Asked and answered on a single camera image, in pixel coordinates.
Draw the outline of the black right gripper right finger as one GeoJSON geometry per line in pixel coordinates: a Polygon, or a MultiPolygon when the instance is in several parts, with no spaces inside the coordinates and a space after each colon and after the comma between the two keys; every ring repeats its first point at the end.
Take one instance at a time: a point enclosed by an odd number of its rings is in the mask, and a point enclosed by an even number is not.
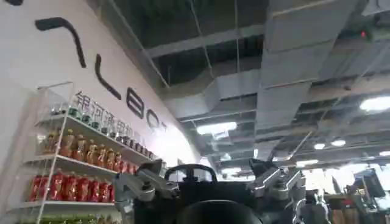
{"type": "Polygon", "coordinates": [[[255,198],[291,200],[296,208],[305,204],[306,178],[301,170],[284,171],[272,161],[254,158],[249,160],[249,166],[255,179],[247,188],[255,198]]]}

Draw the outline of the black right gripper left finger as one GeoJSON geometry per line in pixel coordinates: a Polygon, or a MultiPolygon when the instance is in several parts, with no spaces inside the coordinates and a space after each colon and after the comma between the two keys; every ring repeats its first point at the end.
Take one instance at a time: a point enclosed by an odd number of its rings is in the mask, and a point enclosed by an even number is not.
{"type": "Polygon", "coordinates": [[[142,164],[134,174],[118,173],[113,179],[115,207],[119,212],[131,212],[134,200],[150,202],[156,195],[167,199],[179,195],[179,185],[160,176],[163,161],[157,159],[142,164]]]}

